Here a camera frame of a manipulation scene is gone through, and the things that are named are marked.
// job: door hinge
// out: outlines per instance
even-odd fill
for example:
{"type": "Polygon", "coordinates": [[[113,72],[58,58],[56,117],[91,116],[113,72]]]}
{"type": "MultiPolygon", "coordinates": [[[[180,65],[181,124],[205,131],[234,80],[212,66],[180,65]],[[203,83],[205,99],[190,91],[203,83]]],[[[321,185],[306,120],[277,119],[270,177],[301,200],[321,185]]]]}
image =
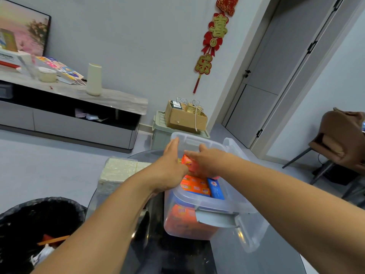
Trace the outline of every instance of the door hinge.
{"type": "Polygon", "coordinates": [[[307,54],[312,53],[312,51],[313,51],[314,47],[317,45],[317,42],[318,42],[318,40],[313,41],[313,42],[311,43],[311,45],[309,45],[308,50],[307,50],[307,51],[308,51],[308,52],[307,52],[307,54]]]}
{"type": "Polygon", "coordinates": [[[343,0],[337,0],[333,6],[333,11],[338,10],[338,8],[340,7],[340,5],[342,4],[343,0]]]}
{"type": "Polygon", "coordinates": [[[260,137],[261,134],[262,134],[262,129],[257,132],[256,137],[260,137]]]}
{"type": "Polygon", "coordinates": [[[247,78],[249,76],[249,73],[251,73],[250,70],[245,70],[245,73],[244,73],[244,78],[247,78]]]}

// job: white cylindrical vase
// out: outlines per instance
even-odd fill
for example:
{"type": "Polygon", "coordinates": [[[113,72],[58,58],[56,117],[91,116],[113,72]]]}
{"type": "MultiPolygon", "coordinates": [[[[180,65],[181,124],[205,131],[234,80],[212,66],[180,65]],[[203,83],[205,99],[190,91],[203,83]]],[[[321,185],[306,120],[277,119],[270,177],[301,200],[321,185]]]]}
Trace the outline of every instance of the white cylindrical vase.
{"type": "Polygon", "coordinates": [[[98,64],[89,64],[86,92],[93,96],[102,93],[102,67],[98,64]]]}

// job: forearm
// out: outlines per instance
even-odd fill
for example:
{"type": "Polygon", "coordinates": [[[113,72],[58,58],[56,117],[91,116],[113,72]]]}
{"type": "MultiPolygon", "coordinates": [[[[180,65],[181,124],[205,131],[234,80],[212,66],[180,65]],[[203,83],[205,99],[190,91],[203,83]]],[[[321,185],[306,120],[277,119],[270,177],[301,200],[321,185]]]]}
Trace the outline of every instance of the forearm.
{"type": "Polygon", "coordinates": [[[33,273],[119,273],[139,213],[152,193],[142,181],[146,178],[136,174],[126,180],[33,273]]]}
{"type": "Polygon", "coordinates": [[[363,210],[235,156],[227,156],[220,172],[321,273],[356,273],[364,267],[363,210]]]}

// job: floor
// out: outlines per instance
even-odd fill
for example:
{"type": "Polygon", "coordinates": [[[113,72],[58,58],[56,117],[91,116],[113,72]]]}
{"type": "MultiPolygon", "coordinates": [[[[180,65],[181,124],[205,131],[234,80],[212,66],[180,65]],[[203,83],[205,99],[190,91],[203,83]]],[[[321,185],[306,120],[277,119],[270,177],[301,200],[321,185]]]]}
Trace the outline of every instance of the floor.
{"type": "MultiPolygon", "coordinates": [[[[211,139],[222,143],[226,137],[234,138],[221,124],[216,124],[211,139]]],[[[149,150],[150,141],[151,134],[140,131],[133,152],[124,154],[0,130],[0,213],[17,204],[51,196],[70,198],[88,206],[107,158],[128,157],[149,150]]],[[[259,160],[238,140],[235,141],[255,163],[307,183],[313,177],[307,170],[282,169],[280,164],[259,160]]],[[[335,189],[325,180],[319,180],[316,186],[339,197],[346,189],[335,189]]],[[[305,260],[304,265],[308,274],[316,273],[305,260]]]]}

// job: green plastic crate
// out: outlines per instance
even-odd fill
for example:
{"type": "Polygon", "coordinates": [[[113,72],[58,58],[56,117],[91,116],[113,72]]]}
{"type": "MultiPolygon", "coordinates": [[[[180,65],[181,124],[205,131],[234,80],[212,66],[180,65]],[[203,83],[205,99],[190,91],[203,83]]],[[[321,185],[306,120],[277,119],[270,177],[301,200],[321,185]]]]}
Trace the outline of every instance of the green plastic crate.
{"type": "Polygon", "coordinates": [[[192,134],[197,137],[207,139],[210,138],[210,135],[207,131],[200,131],[200,133],[194,134],[167,127],[164,111],[157,111],[156,115],[153,117],[152,131],[153,136],[151,140],[151,150],[164,149],[171,140],[171,134],[176,131],[180,133],[192,134]]]}

